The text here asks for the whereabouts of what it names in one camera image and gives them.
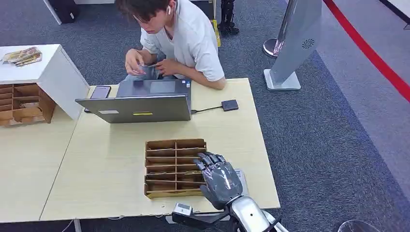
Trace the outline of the person's left hand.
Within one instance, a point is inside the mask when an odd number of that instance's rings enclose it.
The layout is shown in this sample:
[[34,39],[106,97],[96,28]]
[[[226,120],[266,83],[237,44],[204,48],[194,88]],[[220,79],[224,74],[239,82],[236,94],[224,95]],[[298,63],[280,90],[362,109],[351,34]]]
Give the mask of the person's left hand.
[[156,63],[155,69],[163,76],[179,74],[180,63],[173,59],[164,59]]

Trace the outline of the person's right hand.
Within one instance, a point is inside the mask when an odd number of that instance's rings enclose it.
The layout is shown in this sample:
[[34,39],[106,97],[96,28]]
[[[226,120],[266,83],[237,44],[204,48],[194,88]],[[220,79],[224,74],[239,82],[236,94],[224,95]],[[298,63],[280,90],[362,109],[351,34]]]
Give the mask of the person's right hand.
[[152,63],[152,55],[145,49],[130,49],[125,56],[125,69],[127,74],[142,75],[146,72],[143,70],[145,64]]

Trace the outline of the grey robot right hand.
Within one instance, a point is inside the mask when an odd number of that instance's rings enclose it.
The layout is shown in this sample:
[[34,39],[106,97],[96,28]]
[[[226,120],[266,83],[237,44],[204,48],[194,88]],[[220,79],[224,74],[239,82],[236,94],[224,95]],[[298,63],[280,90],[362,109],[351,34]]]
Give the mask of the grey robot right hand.
[[242,196],[242,183],[231,163],[222,155],[204,152],[198,153],[198,157],[194,163],[205,181],[200,190],[214,208],[222,210],[231,201]]

